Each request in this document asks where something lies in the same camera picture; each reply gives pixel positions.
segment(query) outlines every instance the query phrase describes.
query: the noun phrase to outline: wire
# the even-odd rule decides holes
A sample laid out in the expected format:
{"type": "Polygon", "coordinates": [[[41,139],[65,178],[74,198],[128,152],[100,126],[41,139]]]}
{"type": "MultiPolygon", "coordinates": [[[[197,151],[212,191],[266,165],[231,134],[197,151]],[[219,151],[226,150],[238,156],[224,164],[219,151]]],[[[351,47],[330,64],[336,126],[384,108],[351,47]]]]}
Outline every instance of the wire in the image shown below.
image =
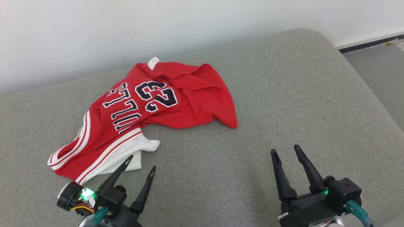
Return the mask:
{"type": "Polygon", "coordinates": [[[86,209],[86,210],[90,211],[92,214],[94,214],[93,209],[92,209],[89,205],[84,204],[84,203],[77,204],[76,206],[74,206],[74,207],[72,207],[72,208],[70,208],[70,209],[71,209],[71,210],[75,210],[75,209],[79,209],[79,208],[86,209]]]}

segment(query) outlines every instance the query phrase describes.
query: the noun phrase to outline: clothing tag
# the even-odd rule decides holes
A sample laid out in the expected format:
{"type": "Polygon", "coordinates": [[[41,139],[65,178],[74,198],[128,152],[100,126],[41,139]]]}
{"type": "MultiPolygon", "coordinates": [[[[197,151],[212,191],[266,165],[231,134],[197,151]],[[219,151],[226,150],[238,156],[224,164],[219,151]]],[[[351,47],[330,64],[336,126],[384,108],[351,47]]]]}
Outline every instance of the clothing tag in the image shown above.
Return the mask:
{"type": "Polygon", "coordinates": [[[147,66],[149,66],[149,68],[151,70],[153,70],[154,66],[157,64],[158,61],[160,61],[160,59],[158,59],[157,57],[154,57],[147,63],[147,66]]]}

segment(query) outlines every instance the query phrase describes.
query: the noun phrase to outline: red fabric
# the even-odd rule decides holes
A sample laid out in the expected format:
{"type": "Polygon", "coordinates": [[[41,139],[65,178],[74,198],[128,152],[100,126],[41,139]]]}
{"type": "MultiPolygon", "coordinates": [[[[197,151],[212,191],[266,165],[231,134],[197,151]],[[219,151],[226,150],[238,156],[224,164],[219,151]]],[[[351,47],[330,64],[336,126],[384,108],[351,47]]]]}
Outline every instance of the red fabric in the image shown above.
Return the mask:
{"type": "Polygon", "coordinates": [[[151,70],[139,63],[91,105],[77,138],[56,151],[48,165],[75,179],[115,144],[135,136],[136,128],[148,124],[189,128],[214,119],[237,128],[230,92],[212,66],[167,62],[151,70]]]}
{"type": "MultiPolygon", "coordinates": [[[[139,63],[125,80],[136,85],[146,80],[167,83],[174,88],[178,104],[172,107],[159,105],[157,113],[145,113],[138,125],[159,124],[171,128],[189,128],[212,122],[218,118],[230,128],[237,128],[236,110],[227,86],[209,64],[184,65],[177,62],[158,63],[153,70],[139,63]]],[[[139,106],[146,101],[137,99],[139,106]]]]}

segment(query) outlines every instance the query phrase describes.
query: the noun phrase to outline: gray fabric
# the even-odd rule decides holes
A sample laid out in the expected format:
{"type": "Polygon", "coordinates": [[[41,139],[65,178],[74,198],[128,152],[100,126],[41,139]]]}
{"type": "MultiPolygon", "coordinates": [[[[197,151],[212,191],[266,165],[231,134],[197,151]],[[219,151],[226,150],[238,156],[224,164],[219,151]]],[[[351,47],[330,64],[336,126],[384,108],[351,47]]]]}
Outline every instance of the gray fabric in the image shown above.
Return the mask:
{"type": "MultiPolygon", "coordinates": [[[[280,201],[270,150],[276,148],[298,194],[309,183],[293,151],[300,144],[325,177],[349,177],[378,225],[403,214],[404,135],[337,49],[299,29],[171,59],[211,64],[233,95],[238,129],[218,121],[175,130],[150,125],[142,169],[122,174],[130,205],[153,165],[139,221],[159,226],[279,226],[280,201]]],[[[71,142],[88,107],[129,69],[0,98],[2,225],[78,226],[55,205],[69,180],[46,165],[71,142]]],[[[96,189],[108,175],[85,186],[96,189]]],[[[360,226],[352,216],[346,226],[360,226]]]]}

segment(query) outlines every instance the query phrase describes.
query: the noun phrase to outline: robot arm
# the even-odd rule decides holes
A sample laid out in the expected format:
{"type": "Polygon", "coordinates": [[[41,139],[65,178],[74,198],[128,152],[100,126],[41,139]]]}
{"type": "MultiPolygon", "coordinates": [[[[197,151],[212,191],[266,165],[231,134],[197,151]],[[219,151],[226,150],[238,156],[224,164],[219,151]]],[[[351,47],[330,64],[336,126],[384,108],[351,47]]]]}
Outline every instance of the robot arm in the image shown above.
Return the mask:
{"type": "Polygon", "coordinates": [[[126,199],[125,187],[114,185],[132,158],[133,156],[130,156],[126,159],[97,191],[92,191],[76,182],[68,183],[59,193],[57,206],[67,211],[75,210],[78,214],[85,216],[80,227],[141,227],[137,219],[145,207],[156,167],[153,166],[141,192],[128,207],[123,204],[126,199]]]}
{"type": "Polygon", "coordinates": [[[282,227],[343,226],[341,216],[352,213],[365,227],[373,227],[373,220],[361,208],[359,188],[349,178],[335,180],[333,176],[321,177],[299,145],[295,145],[299,162],[310,182],[310,193],[297,195],[290,187],[275,149],[271,151],[276,186],[281,203],[279,222],[282,227]]]}

